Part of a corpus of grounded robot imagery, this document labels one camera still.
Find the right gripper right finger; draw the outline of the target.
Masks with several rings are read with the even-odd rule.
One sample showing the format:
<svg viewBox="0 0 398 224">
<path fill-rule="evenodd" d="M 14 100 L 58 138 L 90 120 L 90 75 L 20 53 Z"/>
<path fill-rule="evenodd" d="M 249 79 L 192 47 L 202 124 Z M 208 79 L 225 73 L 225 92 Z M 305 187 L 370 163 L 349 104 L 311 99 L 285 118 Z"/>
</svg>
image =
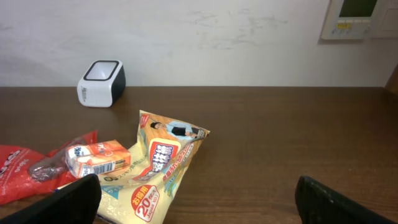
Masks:
<svg viewBox="0 0 398 224">
<path fill-rule="evenodd" d="M 295 204 L 303 224 L 396 224 L 306 175 L 297 182 Z"/>
</svg>

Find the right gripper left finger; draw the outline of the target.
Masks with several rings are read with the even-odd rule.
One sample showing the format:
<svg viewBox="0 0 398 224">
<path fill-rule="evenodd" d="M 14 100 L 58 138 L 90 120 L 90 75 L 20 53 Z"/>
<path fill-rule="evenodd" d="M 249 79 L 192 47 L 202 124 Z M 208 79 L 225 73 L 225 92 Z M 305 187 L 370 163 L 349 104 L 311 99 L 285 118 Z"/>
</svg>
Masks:
<svg viewBox="0 0 398 224">
<path fill-rule="evenodd" d="M 92 224 L 101 200 L 97 175 L 89 174 L 51 196 L 1 219 L 1 224 Z"/>
</svg>

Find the small orange white carton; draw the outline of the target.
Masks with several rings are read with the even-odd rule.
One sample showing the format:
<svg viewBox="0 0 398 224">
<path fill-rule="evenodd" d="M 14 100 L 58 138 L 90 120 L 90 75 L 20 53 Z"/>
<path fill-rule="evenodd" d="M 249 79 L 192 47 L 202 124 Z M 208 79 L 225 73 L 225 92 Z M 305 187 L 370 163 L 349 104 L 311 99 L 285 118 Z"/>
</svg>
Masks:
<svg viewBox="0 0 398 224">
<path fill-rule="evenodd" d="M 65 163 L 76 178 L 88 174 L 105 174 L 131 164 L 131 153 L 116 140 L 89 145 L 71 146 L 66 150 Z"/>
</svg>

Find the orange snack bag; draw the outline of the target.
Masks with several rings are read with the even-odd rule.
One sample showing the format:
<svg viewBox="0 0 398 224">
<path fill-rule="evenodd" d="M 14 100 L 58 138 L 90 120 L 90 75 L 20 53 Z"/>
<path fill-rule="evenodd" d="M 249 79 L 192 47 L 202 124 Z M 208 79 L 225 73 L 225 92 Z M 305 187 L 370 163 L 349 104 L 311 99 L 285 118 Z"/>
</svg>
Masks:
<svg viewBox="0 0 398 224">
<path fill-rule="evenodd" d="M 58 187 L 76 181 L 65 163 L 65 151 L 74 145 L 97 142 L 92 131 L 65 143 L 44 155 L 20 146 L 1 146 L 1 205 L 48 194 Z"/>
</svg>

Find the pale yellow snack bag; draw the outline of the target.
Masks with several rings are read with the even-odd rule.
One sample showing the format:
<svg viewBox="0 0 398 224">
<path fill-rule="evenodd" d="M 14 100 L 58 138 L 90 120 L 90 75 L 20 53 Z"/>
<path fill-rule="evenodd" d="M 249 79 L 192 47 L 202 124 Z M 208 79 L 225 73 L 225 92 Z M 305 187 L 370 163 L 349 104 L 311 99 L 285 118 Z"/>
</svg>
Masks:
<svg viewBox="0 0 398 224">
<path fill-rule="evenodd" d="M 98 174 L 97 216 L 108 223 L 162 223 L 192 157 L 209 130 L 139 112 L 137 142 L 128 167 Z"/>
</svg>

